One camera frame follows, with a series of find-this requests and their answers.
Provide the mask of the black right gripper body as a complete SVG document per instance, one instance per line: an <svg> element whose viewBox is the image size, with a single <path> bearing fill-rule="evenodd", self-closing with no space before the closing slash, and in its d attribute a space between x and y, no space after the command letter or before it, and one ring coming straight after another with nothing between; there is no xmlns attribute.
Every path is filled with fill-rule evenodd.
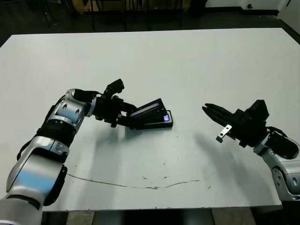
<svg viewBox="0 0 300 225"><path fill-rule="evenodd" d="M239 140L243 148L247 145L254 147L267 133L267 118L267 109L238 109L233 113L230 123L217 135L216 140L222 143L224 137L229 136Z"/></svg>

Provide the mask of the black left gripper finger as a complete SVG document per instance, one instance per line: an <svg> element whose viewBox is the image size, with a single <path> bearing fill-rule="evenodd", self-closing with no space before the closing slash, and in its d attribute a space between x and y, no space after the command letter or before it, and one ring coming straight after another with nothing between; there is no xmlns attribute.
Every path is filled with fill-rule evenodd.
<svg viewBox="0 0 300 225"><path fill-rule="evenodd" d="M131 119L119 114L117 117L117 124L125 127L131 127Z"/></svg>
<svg viewBox="0 0 300 225"><path fill-rule="evenodd" d="M137 107L133 104L123 102L121 104L121 111L126 113L133 113L137 110Z"/></svg>

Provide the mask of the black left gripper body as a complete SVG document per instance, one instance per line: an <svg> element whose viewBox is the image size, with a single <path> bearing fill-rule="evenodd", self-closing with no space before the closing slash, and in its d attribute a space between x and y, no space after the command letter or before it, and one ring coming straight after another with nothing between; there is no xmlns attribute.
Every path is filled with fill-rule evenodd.
<svg viewBox="0 0 300 225"><path fill-rule="evenodd" d="M112 128L115 128L123 103L124 100L118 96L108 97L103 94L96 97L95 119L99 121L103 120L111 124Z"/></svg>

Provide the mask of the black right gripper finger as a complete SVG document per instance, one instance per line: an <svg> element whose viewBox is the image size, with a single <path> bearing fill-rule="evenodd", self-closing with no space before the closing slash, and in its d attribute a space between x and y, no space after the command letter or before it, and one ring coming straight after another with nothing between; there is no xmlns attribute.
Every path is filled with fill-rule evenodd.
<svg viewBox="0 0 300 225"><path fill-rule="evenodd" d="M217 124L226 126L230 123L233 113L229 111L205 110L205 113Z"/></svg>
<svg viewBox="0 0 300 225"><path fill-rule="evenodd" d="M205 103L204 106L202 106L203 111L209 116L209 117L231 117L233 116L233 113L224 109L223 107L220 107L218 105L212 104L212 103Z"/></svg>

